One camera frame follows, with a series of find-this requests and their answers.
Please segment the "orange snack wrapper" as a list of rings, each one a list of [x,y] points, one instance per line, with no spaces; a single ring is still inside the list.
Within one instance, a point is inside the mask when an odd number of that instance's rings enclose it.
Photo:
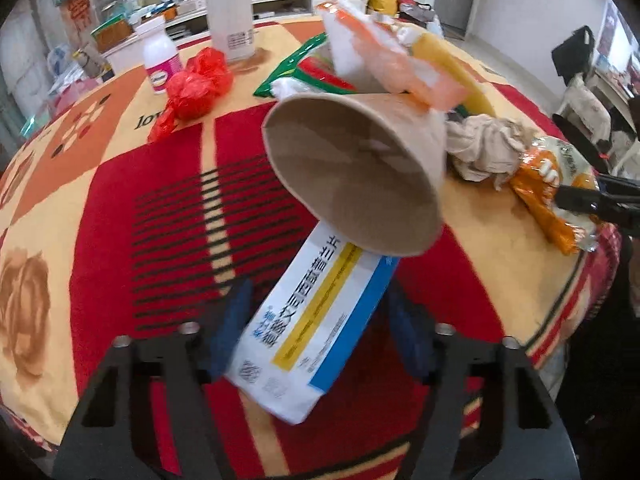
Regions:
[[[576,214],[555,203],[561,186],[598,188],[590,163],[572,144],[553,136],[536,138],[522,155],[509,184],[563,255],[596,248],[598,226],[590,214]]]

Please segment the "tall white thermos bottle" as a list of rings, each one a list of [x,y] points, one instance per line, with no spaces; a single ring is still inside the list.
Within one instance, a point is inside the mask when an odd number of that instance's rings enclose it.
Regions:
[[[252,0],[205,0],[212,46],[228,62],[246,60],[255,53]]]

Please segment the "red plastic bag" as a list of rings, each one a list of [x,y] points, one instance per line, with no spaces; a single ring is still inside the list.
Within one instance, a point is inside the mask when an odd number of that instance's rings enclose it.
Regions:
[[[192,56],[186,68],[168,80],[165,108],[156,118],[146,142],[167,138],[180,122],[193,122],[210,113],[216,101],[229,93],[233,74],[224,54],[206,47]]]

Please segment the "white paper towel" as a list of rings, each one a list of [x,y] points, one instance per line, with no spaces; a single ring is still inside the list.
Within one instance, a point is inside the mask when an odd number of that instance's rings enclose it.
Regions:
[[[302,93],[321,93],[321,90],[294,77],[280,77],[270,82],[270,93],[282,101]]]

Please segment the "blue yellow white medicine box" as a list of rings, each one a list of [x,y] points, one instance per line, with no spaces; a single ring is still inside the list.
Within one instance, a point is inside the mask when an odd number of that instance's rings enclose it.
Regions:
[[[278,419],[303,422],[341,374],[398,263],[318,223],[243,330],[230,382]]]

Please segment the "black hanging bag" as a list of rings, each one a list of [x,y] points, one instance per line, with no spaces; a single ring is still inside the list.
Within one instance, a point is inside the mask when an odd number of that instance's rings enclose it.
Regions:
[[[576,75],[589,72],[595,44],[591,28],[585,25],[551,51],[556,73],[567,87]]]

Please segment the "beige tissue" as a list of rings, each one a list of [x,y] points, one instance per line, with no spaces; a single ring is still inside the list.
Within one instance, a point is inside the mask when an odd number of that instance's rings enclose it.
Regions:
[[[536,139],[535,129],[487,114],[447,120],[445,126],[446,151],[459,176],[475,183],[491,179],[497,191],[516,173]]]

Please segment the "yellow green sponge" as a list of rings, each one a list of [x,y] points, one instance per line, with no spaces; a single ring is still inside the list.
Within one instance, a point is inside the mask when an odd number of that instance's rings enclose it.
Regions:
[[[489,115],[496,117],[496,112],[485,94],[483,84],[487,79],[475,68],[449,50],[450,43],[445,39],[424,32],[413,43],[412,54],[441,72],[450,76],[464,89],[464,99],[459,101],[470,115]]]

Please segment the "orange white medicine box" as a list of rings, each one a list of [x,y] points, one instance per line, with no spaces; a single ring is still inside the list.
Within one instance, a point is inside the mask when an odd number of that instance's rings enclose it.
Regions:
[[[418,101],[443,112],[459,105],[465,91],[457,81],[429,62],[410,54],[390,28],[390,18],[386,16],[379,20],[375,15],[367,15],[375,24],[387,30],[394,42],[393,49],[384,50],[373,63],[368,63],[381,86],[380,92],[407,92]]]

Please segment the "brown paper cup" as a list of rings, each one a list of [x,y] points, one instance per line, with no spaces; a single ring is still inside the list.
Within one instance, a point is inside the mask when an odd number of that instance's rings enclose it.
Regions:
[[[408,94],[301,93],[270,110],[262,138],[281,183],[355,245],[413,257],[439,238],[444,113]]]

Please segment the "white floral chair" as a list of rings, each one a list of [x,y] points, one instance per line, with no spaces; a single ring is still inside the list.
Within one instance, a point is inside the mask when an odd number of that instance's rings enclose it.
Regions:
[[[567,119],[594,145],[611,140],[611,115],[586,86],[582,73],[568,83],[556,114]]]

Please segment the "patterned red orange blanket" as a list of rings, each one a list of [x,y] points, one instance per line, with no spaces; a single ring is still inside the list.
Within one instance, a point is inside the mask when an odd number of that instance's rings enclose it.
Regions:
[[[314,225],[277,181],[254,90],[322,29],[257,29],[267,56],[212,114],[148,142],[164,100],[136,67],[27,142],[1,179],[1,449],[6,479],[49,478],[72,411],[117,335],[163,336],[247,276],[262,298]],[[620,262],[605,226],[589,254],[561,254],[510,190],[449,178],[446,228],[403,263],[402,286],[467,335],[514,330],[536,365],[597,313]]]

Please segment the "white pink small bottle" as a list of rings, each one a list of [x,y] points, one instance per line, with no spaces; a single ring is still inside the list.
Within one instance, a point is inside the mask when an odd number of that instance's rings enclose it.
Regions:
[[[139,25],[136,32],[142,45],[143,66],[155,93],[166,91],[169,79],[183,70],[178,49],[167,35],[163,15]]]

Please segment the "green seaweed snack bag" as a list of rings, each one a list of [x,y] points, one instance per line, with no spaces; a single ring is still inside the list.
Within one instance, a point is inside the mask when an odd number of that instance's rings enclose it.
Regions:
[[[354,94],[356,88],[334,73],[331,48],[325,32],[305,41],[285,58],[255,89],[256,98],[273,98],[270,82],[280,77],[294,77],[321,90],[321,93]]]

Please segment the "white foam block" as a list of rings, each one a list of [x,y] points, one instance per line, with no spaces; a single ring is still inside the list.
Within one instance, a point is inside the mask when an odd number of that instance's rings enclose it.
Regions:
[[[323,1],[316,10],[328,37],[335,75],[357,91],[380,92],[368,63],[393,49],[393,37],[348,0]]]

